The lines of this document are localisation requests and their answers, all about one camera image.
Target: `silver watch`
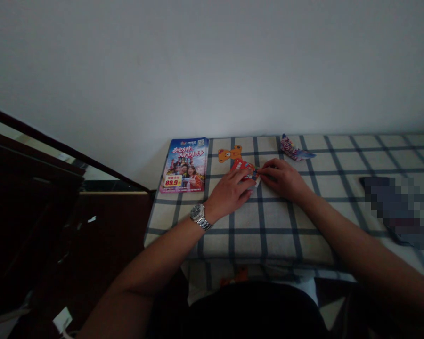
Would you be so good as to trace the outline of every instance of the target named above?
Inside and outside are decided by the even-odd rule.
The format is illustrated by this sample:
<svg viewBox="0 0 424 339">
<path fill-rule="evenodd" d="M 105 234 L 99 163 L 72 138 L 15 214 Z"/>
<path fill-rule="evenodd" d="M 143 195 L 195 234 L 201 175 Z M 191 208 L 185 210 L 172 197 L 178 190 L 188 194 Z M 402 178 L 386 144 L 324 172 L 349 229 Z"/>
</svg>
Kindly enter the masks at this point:
<svg viewBox="0 0 424 339">
<path fill-rule="evenodd" d="M 206 220 L 206 217 L 204 216 L 203 204 L 197 204 L 192 208 L 190 212 L 190 218 L 199 226 L 201 226 L 201 228 L 205 231 L 212 227 L 212 225 L 209 224 L 209 222 Z"/>
</svg>

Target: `plaid tablecloth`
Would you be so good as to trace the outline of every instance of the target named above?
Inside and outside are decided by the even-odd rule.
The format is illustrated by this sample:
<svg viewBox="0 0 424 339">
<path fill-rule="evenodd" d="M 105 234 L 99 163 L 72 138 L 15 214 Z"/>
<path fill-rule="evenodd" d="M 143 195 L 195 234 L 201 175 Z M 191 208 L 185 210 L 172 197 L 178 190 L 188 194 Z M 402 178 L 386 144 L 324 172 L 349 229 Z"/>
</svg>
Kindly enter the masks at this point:
<svg viewBox="0 0 424 339">
<path fill-rule="evenodd" d="M 295 162 L 280 151 L 280 137 L 210 139 L 204 193 L 157 193 L 145 246 L 175 226 L 203 202 L 227 173 L 232 160 L 220 163 L 218 150 L 242 146 L 242 158 L 256 166 L 277 157 L 288 161 L 306 183 L 344 216 L 424 274 L 424 251 L 396 245 L 364 202 L 360 177 L 424 179 L 424 135 L 289 136 L 316 158 Z M 193 248 L 184 266 L 190 287 L 214 290 L 221 278 L 249 265 L 250 279 L 300 281 L 326 277 L 353 281 L 339 258 L 304 212 L 278 197 L 262 182 L 250 200 L 220 220 Z"/>
</svg>

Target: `paper craft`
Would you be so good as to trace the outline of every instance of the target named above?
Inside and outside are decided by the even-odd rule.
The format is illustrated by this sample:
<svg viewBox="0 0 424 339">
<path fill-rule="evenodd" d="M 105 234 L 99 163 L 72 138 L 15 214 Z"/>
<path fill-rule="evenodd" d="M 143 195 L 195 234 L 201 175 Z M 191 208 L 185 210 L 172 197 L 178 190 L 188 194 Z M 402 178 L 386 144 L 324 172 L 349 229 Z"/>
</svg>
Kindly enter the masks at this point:
<svg viewBox="0 0 424 339">
<path fill-rule="evenodd" d="M 311 152 L 296 148 L 294 143 L 290 141 L 287 135 L 284 133 L 283 138 L 281 139 L 281 150 L 284 151 L 284 153 L 286 153 L 290 158 L 294 159 L 295 161 L 311 159 L 316 156 Z"/>
<path fill-rule="evenodd" d="M 223 148 L 220 148 L 218 150 L 218 161 L 225 162 L 228 159 L 231 159 L 231 160 L 241 159 L 242 158 L 241 153 L 242 153 L 241 145 L 235 145 L 234 149 L 232 150 L 225 150 Z"/>
<path fill-rule="evenodd" d="M 253 187 L 257 187 L 259 185 L 259 182 L 261 181 L 259 174 L 256 172 L 257 168 L 253 164 L 250 164 L 249 162 L 246 162 L 242 159 L 235 159 L 231 170 L 239 170 L 242 168 L 249 168 L 253 170 L 252 173 L 248 174 L 242 180 L 253 179 L 254 181 L 256 181 L 256 185 L 254 185 Z"/>
</svg>

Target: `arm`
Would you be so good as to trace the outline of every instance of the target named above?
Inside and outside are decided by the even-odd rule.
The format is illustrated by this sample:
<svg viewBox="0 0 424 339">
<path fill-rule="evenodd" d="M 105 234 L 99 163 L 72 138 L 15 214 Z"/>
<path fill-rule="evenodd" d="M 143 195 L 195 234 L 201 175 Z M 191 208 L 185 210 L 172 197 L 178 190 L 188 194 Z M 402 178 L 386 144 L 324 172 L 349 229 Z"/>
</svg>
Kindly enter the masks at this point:
<svg viewBox="0 0 424 339">
<path fill-rule="evenodd" d="M 382 306 L 397 319 L 424 327 L 423 275 L 314 194 L 287 162 L 273 159 L 259 173 L 265 184 L 305 211 L 348 270 Z"/>
<path fill-rule="evenodd" d="M 215 224 L 250 197 L 253 180 L 239 183 L 243 169 L 226 174 L 204 203 L 206 220 Z M 118 275 L 82 327 L 78 338 L 144 338 L 154 296 L 179 269 L 204 230 L 186 218 L 154 241 Z"/>
</svg>

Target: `dark wooden cabinet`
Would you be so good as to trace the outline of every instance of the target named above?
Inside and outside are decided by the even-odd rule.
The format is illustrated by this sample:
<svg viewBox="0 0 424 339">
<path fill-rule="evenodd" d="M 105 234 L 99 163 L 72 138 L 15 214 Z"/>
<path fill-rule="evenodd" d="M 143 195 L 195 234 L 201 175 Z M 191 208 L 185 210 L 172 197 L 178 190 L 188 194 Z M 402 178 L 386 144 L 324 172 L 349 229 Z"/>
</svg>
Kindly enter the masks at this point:
<svg viewBox="0 0 424 339">
<path fill-rule="evenodd" d="M 34 288 L 84 170 L 0 135 L 0 314 Z"/>
</svg>

